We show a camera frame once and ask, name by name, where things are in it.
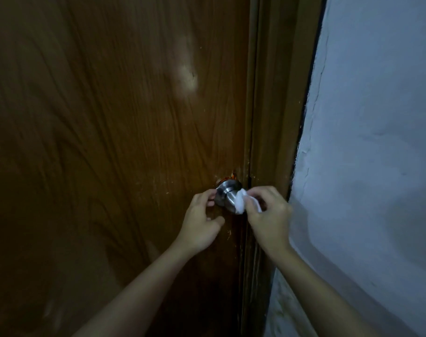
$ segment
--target white wipe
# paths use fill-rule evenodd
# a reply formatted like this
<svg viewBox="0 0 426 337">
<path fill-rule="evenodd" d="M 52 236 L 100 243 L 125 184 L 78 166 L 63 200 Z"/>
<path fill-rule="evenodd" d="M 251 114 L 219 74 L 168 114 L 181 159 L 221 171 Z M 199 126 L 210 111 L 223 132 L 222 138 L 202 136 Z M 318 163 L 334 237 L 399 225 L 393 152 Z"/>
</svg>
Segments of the white wipe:
<svg viewBox="0 0 426 337">
<path fill-rule="evenodd" d="M 258 210 L 259 213 L 261 213 L 261 207 L 260 204 L 258 203 L 258 200 L 252 196 L 247 195 L 247 192 L 244 189 L 241 189 L 240 191 L 238 191 L 238 193 L 236 194 L 235 197 L 235 210 L 237 214 L 243 214 L 244 210 L 246 210 L 246 207 L 244 206 L 244 197 L 248 196 L 250 197 L 256 206 L 256 209 Z"/>
</svg>

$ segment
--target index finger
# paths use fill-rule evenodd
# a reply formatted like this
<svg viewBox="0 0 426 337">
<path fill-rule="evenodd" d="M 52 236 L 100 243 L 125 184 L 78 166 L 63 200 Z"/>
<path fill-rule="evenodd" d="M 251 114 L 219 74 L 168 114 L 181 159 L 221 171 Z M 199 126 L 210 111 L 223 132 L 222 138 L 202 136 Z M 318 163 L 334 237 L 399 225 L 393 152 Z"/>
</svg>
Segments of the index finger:
<svg viewBox="0 0 426 337">
<path fill-rule="evenodd" d="M 266 202 L 268 207 L 272 206 L 276 200 L 274 193 L 268 187 L 253 187 L 247 191 L 247 194 L 250 196 L 258 195 Z"/>
<path fill-rule="evenodd" d="M 211 197 L 213 197 L 213 195 L 216 194 L 216 189 L 208 189 L 206 191 L 204 191 L 198 198 L 198 202 L 197 204 L 200 204 L 204 207 L 207 206 L 207 202 L 209 201 L 209 199 Z"/>
</svg>

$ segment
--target person's left hand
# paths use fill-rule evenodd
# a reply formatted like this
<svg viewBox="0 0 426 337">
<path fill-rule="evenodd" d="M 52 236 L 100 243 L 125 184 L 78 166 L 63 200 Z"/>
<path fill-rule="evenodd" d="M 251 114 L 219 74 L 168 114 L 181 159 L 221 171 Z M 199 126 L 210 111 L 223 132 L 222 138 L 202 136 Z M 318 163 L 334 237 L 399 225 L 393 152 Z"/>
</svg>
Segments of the person's left hand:
<svg viewBox="0 0 426 337">
<path fill-rule="evenodd" d="M 214 206 L 215 195 L 216 189 L 209 189 L 194 195 L 185 214 L 176 242 L 192 255 L 198 254 L 210 246 L 224 225 L 225 220 L 222 216 L 210 220 L 205 215 L 205 208 Z"/>
</svg>

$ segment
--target door panel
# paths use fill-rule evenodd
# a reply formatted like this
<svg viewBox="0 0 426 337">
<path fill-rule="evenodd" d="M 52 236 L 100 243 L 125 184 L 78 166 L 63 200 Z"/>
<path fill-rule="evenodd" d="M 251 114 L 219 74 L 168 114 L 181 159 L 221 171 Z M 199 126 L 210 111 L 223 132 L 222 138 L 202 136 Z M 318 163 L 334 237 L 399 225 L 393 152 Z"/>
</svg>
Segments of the door panel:
<svg viewBox="0 0 426 337">
<path fill-rule="evenodd" d="M 243 177 L 248 23 L 249 0 L 0 0 L 0 336 L 68 336 Z M 149 335 L 235 334 L 240 232 Z"/>
</svg>

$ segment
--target person's left arm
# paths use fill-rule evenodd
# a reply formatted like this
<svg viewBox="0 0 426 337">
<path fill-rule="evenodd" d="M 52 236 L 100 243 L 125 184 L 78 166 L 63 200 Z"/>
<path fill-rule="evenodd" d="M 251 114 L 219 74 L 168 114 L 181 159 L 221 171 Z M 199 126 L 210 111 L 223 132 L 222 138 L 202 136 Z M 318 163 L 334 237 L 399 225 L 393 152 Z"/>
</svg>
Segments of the person's left arm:
<svg viewBox="0 0 426 337">
<path fill-rule="evenodd" d="M 205 207 L 213 206 L 216 189 L 196 194 L 173 244 L 136 277 L 112 302 L 74 335 L 143 336 L 177 273 L 195 254 L 216 238 L 224 218 L 209 220 Z"/>
</svg>

